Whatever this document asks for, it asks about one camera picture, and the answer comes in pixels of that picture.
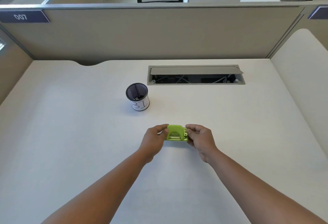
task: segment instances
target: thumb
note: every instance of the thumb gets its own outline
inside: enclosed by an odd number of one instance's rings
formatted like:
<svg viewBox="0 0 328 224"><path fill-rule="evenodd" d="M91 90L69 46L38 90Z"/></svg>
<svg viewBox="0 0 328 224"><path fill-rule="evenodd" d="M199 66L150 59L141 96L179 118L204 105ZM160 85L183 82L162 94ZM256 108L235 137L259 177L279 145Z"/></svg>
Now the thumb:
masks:
<svg viewBox="0 0 328 224"><path fill-rule="evenodd" d="M167 138L167 135L169 135L169 129L166 128L162 131L160 136L162 136L165 140Z"/></svg>
<svg viewBox="0 0 328 224"><path fill-rule="evenodd" d="M188 136L189 136L192 140L194 140L194 139L196 138L196 135L197 135L197 134L194 133L193 130L187 128L187 133L188 133Z"/></svg>

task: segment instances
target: person's left hand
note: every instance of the person's left hand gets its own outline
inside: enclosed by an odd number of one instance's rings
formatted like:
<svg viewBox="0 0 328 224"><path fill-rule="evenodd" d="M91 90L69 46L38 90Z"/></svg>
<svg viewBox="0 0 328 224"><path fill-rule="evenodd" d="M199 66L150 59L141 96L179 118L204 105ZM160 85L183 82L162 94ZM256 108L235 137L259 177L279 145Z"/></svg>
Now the person's left hand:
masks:
<svg viewBox="0 0 328 224"><path fill-rule="evenodd" d="M168 125L169 124L155 126L146 131L139 151L146 156L147 163L153 160L154 156L162 149L164 140L169 134L169 129L167 129Z"/></svg>

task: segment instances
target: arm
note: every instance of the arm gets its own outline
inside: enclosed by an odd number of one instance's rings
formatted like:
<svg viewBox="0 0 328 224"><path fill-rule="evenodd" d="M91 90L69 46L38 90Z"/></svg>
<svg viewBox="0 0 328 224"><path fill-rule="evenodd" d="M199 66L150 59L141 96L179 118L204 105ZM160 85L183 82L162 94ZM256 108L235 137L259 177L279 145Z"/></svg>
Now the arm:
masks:
<svg viewBox="0 0 328 224"><path fill-rule="evenodd" d="M211 130L199 125L186 128L188 143L214 169L252 224L327 224L219 151Z"/></svg>
<svg viewBox="0 0 328 224"><path fill-rule="evenodd" d="M168 125L149 128L140 148L93 185L78 194L43 224L108 224L145 164L162 149Z"/></svg>

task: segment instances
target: number 007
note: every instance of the number 007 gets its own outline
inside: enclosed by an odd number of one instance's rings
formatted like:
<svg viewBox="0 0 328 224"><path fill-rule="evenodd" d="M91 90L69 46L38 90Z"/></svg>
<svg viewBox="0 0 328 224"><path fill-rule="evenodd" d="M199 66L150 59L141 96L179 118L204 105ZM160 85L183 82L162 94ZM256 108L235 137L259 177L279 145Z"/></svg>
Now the number 007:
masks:
<svg viewBox="0 0 328 224"><path fill-rule="evenodd" d="M18 19L18 20L25 20L25 19L27 20L26 15L20 15L20 14L19 14L19 15L16 15L16 14L15 14L14 17L15 17L16 19Z"/></svg>

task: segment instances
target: hand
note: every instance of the hand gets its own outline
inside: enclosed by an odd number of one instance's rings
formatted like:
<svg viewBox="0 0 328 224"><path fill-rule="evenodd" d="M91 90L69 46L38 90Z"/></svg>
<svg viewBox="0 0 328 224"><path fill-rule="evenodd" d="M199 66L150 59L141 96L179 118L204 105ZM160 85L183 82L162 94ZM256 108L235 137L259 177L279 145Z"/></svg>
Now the hand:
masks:
<svg viewBox="0 0 328 224"><path fill-rule="evenodd" d="M200 125L186 125L189 140L187 141L192 147L195 147L200 158L207 163L208 156L211 152L218 151L212 135L212 131Z"/></svg>
<svg viewBox="0 0 328 224"><path fill-rule="evenodd" d="M168 125L155 126L146 131L138 150L146 155L147 163L162 149L164 140L169 134Z"/></svg>

